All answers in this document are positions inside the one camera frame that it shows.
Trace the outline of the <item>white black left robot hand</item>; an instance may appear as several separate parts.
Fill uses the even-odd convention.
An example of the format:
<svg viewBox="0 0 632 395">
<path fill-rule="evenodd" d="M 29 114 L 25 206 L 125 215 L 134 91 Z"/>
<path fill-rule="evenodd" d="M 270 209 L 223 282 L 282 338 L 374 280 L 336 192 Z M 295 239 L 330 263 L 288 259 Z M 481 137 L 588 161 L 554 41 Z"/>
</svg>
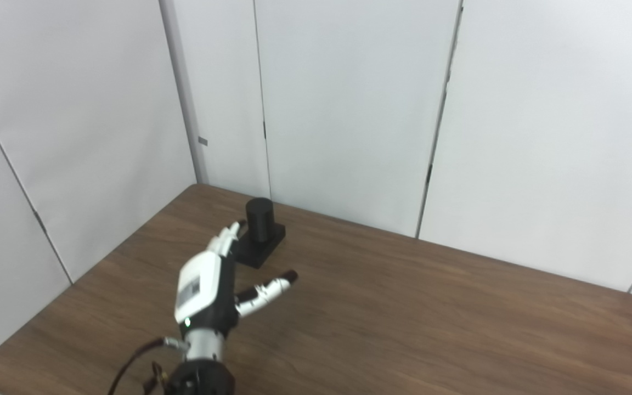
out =
<svg viewBox="0 0 632 395">
<path fill-rule="evenodd" d="M 298 273 L 289 270 L 235 292 L 238 235 L 245 223 L 242 220 L 223 228 L 205 250 L 181 268 L 174 318 L 182 338 L 195 330 L 210 330 L 226 337 L 240 318 L 266 307 L 298 280 Z"/>
</svg>

